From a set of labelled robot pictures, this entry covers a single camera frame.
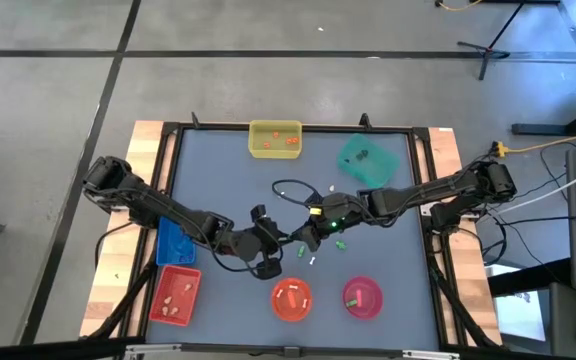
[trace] blue container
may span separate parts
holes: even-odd
[[[162,216],[157,231],[157,265],[193,264],[196,252],[196,245],[179,225]]]
[[[399,159],[365,136],[354,134],[337,156],[337,165],[369,188],[380,188],[392,177]]]

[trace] black cable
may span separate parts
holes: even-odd
[[[106,236],[114,233],[115,231],[119,231],[129,225],[132,224],[132,221],[129,221],[123,225],[119,225],[116,228],[110,229],[108,231],[106,231],[103,235],[101,235],[99,237],[99,239],[97,240],[97,245],[95,245],[95,269],[97,269],[97,265],[99,265],[99,251],[101,249],[101,244],[103,243],[104,239],[106,238]]]
[[[512,226],[512,224],[506,222],[506,220],[504,220],[504,218],[501,217],[501,215],[497,215],[499,216],[499,218],[502,221],[502,225],[503,226],[509,226],[511,229],[515,230],[515,232],[517,233],[517,236],[519,236],[519,240],[521,240],[521,243],[524,245],[524,248],[526,248],[526,251],[528,252],[528,255],[530,255],[531,258],[533,258],[535,261],[537,261],[541,266],[544,267],[544,269],[546,269],[546,271],[548,271],[548,273],[550,274],[550,276],[553,277],[553,279],[557,280],[558,283],[563,283],[561,280],[559,280],[559,278],[557,277],[557,275],[555,275],[555,273],[553,273],[548,266],[546,266],[546,264],[544,264],[541,260],[539,260],[539,258],[537,258],[535,256],[535,254],[532,253],[532,251],[530,251],[530,248],[528,247],[528,244],[526,244],[526,241],[524,240],[524,237],[521,236],[521,233],[519,232],[519,230],[517,230],[516,227]]]
[[[495,222],[497,223],[497,226],[499,227],[499,231],[501,232],[501,236],[503,238],[501,240],[495,242],[494,244],[486,247],[485,249],[483,249],[483,251],[481,252],[482,258],[484,256],[488,255],[490,250],[496,248],[497,246],[501,246],[501,248],[499,249],[499,252],[497,253],[497,256],[495,256],[490,261],[485,261],[484,266],[491,266],[491,265],[498,263],[501,260],[501,258],[506,254],[506,249],[508,248],[508,234],[506,233],[506,229],[504,229],[504,227],[501,226],[501,223],[499,222],[499,220],[497,220],[497,218],[493,217],[493,219],[495,219]]]
[[[551,178],[552,180],[554,180],[554,182],[557,184],[557,187],[558,187],[558,188],[561,187],[561,186],[559,185],[559,181],[557,181],[558,178],[555,178],[555,175],[553,175],[553,174],[552,174],[552,171],[550,171],[550,167],[549,167],[548,164],[546,163],[546,159],[544,159],[544,152],[546,151],[546,149],[549,149],[549,148],[554,147],[554,146],[559,146],[559,145],[568,145],[568,146],[572,146],[572,147],[576,148],[576,145],[573,144],[573,143],[571,143],[571,142],[561,142],[561,143],[557,143],[557,144],[548,145],[548,146],[544,147],[543,149],[541,149],[541,150],[539,151],[539,158],[541,159],[541,164],[544,166],[544,168],[546,168],[546,171],[548,172],[548,175],[550,175],[550,178]],[[565,200],[566,202],[568,202],[568,198],[566,197],[566,194],[564,193],[564,191],[565,191],[565,190],[561,190],[561,192],[560,192],[560,193],[561,193],[561,196],[563,196],[564,200]]]
[[[516,224],[523,224],[527,222],[537,222],[537,221],[552,221],[552,220],[576,220],[576,216],[553,216],[547,218],[535,218],[535,219],[523,219],[517,221],[511,221],[509,223],[504,224],[505,226],[511,226]]]
[[[479,241],[479,249],[481,249],[481,251],[484,250],[484,243],[481,241],[481,238],[479,237],[479,235],[475,234],[474,232],[468,230],[468,229],[464,229],[464,228],[458,228],[459,231],[463,231],[465,233],[470,234],[472,237],[474,237],[475,239],[477,239],[477,241]]]
[[[521,195],[517,195],[517,196],[513,197],[510,201],[517,200],[517,199],[519,199],[519,198],[521,198],[521,197],[524,197],[524,196],[526,196],[526,195],[528,195],[528,194],[530,194],[530,193],[533,193],[533,192],[535,192],[535,191],[537,191],[537,190],[540,190],[540,189],[544,188],[546,185],[548,185],[548,184],[550,184],[550,183],[552,183],[552,182],[557,182],[557,180],[561,179],[561,178],[564,177],[564,176],[566,176],[566,173],[563,173],[563,174],[557,176],[556,178],[552,178],[552,179],[546,181],[545,183],[541,184],[540,186],[538,186],[538,187],[536,187],[536,188],[534,188],[534,189],[528,190],[528,191],[526,191],[525,193],[523,193],[523,194],[521,194]]]
[[[308,203],[305,201],[295,200],[291,197],[288,197],[288,196],[282,194],[281,191],[277,190],[277,185],[279,185],[279,184],[299,184],[299,185],[307,187],[310,191],[313,192],[313,194],[317,194],[319,196],[321,196],[321,194],[319,193],[319,191],[317,191],[317,189],[315,189],[314,186],[308,184],[305,181],[301,181],[301,180],[297,180],[297,179],[281,179],[281,180],[277,180],[277,181],[273,182],[271,185],[272,192],[275,193],[275,195],[279,196],[280,198],[282,198],[288,202],[291,202],[293,204],[297,204],[297,205],[301,205],[301,206],[305,206],[305,207],[317,207],[317,208],[335,207],[335,206],[346,205],[345,201],[340,201],[340,202],[334,203],[334,204],[323,205],[323,204]]]

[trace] pink bowl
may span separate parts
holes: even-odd
[[[381,311],[384,295],[375,280],[366,276],[352,278],[344,286],[342,293],[344,306],[353,316],[359,319],[372,319]],[[356,300],[355,306],[347,307],[349,301]]]

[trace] blue table surface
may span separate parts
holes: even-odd
[[[354,194],[363,185],[336,164],[338,152],[352,134],[304,133],[303,150],[295,160],[255,159],[248,152],[245,131],[185,131],[173,187],[173,199],[185,206],[222,214],[235,229],[250,227],[250,209],[265,204],[267,215],[280,230],[290,233],[308,217],[302,206],[279,199],[271,192],[278,179],[300,179],[322,195]],[[400,165],[387,186],[413,185],[407,139],[401,134],[370,134],[371,141],[399,158]],[[304,199],[296,186],[281,188],[286,195]],[[343,240],[346,251],[336,248]],[[202,271],[192,320],[187,327],[150,322],[149,343],[189,342],[239,345],[281,345],[339,348],[437,350],[437,325],[423,253],[419,218],[409,210],[390,229],[356,226],[322,242],[319,250],[302,258],[302,243],[284,247],[281,276],[262,281],[249,273],[220,268],[210,253],[198,249],[193,267]],[[312,256],[316,257],[309,265]],[[243,268],[241,260],[221,257],[228,266]],[[255,265],[260,257],[253,261]],[[348,280],[364,275],[381,286],[384,306],[374,319],[352,317],[341,299]],[[297,323],[274,314],[270,295],[278,281],[297,277],[313,294],[308,316]]]

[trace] white cable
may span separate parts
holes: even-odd
[[[496,215],[501,215],[501,214],[507,213],[507,212],[509,212],[509,211],[511,211],[511,210],[519,209],[519,208],[522,207],[522,206],[526,206],[526,205],[535,203],[535,202],[537,202],[537,201],[539,201],[539,200],[543,200],[543,199],[547,198],[548,196],[550,196],[550,195],[552,195],[552,194],[556,194],[556,193],[560,192],[561,190],[563,190],[563,189],[565,189],[565,188],[568,188],[568,187],[571,187],[571,186],[573,186],[573,185],[575,185],[575,184],[576,184],[576,179],[573,180],[573,181],[571,181],[571,182],[569,182],[569,183],[566,184],[566,185],[563,185],[562,187],[558,188],[557,190],[553,190],[553,191],[549,192],[548,194],[542,195],[542,196],[540,196],[540,197],[538,197],[538,198],[534,198],[534,199],[532,199],[532,200],[528,200],[528,201],[526,201],[526,202],[523,202],[523,203],[521,203],[521,204],[517,204],[517,205],[515,205],[515,206],[511,206],[511,207],[509,207],[509,208],[507,208],[507,209],[503,209],[503,210],[501,210],[501,211],[498,211]]]

